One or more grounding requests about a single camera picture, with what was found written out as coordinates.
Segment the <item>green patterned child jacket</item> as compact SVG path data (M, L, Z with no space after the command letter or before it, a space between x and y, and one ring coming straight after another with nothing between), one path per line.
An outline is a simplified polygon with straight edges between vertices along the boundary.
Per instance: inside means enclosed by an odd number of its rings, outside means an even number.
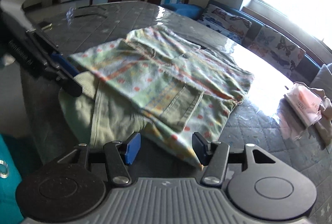
M205 49L161 25L72 54L82 94L61 90L63 116L79 142L100 149L138 132L200 167L192 134L217 140L253 75L219 49Z

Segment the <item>grey quilted star tablecloth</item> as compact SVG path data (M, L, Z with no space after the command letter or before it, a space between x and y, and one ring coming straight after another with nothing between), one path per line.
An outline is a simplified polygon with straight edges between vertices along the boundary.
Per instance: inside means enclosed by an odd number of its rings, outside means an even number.
M196 21L172 11L141 1L109 3L101 7L74 7L71 25L66 12L74 3L55 5L28 12L34 22L46 20L52 28L47 32L65 56L124 38L133 29L165 25L176 34L197 44L218 48L233 57L236 64L254 75L250 91L237 106L221 132L220 139L231 149L243 149L247 143L257 144L278 159L297 169L317 187L317 200L310 213L313 223L331 223L331 153L325 149L314 127L304 130L295 141L286 138L286 119L301 123L287 102L282 100L286 86L292 82L264 60L232 40ZM77 140L62 116L57 99L59 88L45 79L33 79L21 71L24 101L33 137L42 162L64 153ZM139 152L130 169L137 177L196 177L202 172L171 156L150 140L142 138Z

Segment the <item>pink tissue pack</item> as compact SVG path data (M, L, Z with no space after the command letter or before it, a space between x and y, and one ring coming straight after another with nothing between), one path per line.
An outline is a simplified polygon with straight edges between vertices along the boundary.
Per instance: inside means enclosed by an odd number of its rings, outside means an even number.
M287 90L276 113L285 139L300 138L304 131L322 118L320 107L324 96L322 89L310 88L303 82L295 82Z

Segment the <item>cream crumpled garment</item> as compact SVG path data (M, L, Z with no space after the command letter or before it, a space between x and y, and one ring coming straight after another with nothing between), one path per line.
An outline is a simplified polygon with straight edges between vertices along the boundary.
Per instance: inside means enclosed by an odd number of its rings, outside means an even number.
M321 119L315 123L315 128L319 132L320 137L326 146L331 144L331 100L325 95L323 89L311 88L321 99L319 111L321 112Z

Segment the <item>middle butterfly cushion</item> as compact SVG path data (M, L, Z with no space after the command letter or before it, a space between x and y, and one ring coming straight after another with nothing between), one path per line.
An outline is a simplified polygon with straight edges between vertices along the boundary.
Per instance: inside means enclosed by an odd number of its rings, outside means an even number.
M261 27L248 49L288 78L306 55L296 43L266 25Z

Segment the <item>butterfly cushion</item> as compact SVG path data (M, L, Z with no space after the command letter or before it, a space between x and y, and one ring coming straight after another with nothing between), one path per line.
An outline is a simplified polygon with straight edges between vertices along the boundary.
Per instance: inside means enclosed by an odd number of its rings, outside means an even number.
M288 78L306 55L296 43L266 25L261 27L248 49Z
M208 4L198 22L239 44L252 26L248 19L226 12L214 4Z

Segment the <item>left butterfly cushion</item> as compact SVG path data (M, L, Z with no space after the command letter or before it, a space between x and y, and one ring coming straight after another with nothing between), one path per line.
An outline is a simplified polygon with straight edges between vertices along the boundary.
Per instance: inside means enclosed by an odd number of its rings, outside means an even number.
M239 44L252 26L248 19L226 12L214 4L208 4L198 22Z

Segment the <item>blue sofa bench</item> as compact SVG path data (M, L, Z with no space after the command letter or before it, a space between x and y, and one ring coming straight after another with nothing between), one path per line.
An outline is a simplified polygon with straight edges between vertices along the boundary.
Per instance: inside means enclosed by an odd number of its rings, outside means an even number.
M191 4L162 4L241 44L294 82L323 89L331 98L331 64L319 65L295 37L243 11L215 0L205 8Z

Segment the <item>grey pillow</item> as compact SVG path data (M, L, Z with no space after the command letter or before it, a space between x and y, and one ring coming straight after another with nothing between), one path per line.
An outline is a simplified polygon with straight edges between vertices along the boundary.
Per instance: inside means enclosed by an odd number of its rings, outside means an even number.
M332 97L332 63L322 65L319 72L311 82L311 88L323 89L325 95L331 99Z

